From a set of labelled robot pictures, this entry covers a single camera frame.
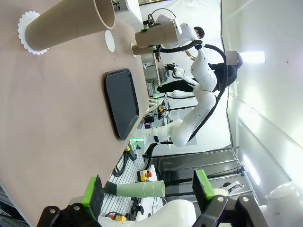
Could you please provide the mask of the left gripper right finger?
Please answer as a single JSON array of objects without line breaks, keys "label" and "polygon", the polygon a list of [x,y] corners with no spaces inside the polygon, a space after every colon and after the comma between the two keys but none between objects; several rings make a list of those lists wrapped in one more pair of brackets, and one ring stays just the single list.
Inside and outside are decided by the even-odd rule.
[{"label": "left gripper right finger", "polygon": [[194,195],[201,211],[193,226],[217,227],[229,223],[232,227],[264,227],[265,218],[252,195],[238,199],[216,194],[203,170],[194,171]]}]

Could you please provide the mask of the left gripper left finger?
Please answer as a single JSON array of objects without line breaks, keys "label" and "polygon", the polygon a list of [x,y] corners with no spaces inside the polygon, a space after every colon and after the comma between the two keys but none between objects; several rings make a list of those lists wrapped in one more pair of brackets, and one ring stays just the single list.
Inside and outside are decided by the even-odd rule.
[{"label": "left gripper left finger", "polygon": [[100,177],[91,177],[81,202],[68,205],[65,209],[47,206],[43,209],[38,227],[100,227],[98,217],[104,200]]}]

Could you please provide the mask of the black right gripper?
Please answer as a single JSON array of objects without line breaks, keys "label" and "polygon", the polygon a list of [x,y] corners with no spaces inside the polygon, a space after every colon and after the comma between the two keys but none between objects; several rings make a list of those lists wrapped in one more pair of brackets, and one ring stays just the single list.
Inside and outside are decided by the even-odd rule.
[{"label": "black right gripper", "polygon": [[[150,19],[148,19],[148,20],[143,21],[143,25],[144,25],[144,26],[147,26],[147,27],[144,27],[144,28],[142,29],[142,31],[147,31],[147,30],[150,29],[149,26],[155,26],[155,25],[156,25],[156,22],[155,22],[154,19],[150,18]],[[161,52],[161,50],[162,50],[162,45],[161,45],[161,44],[159,44],[159,45],[152,45],[152,46],[149,46],[148,49],[151,50],[153,53]]]}]

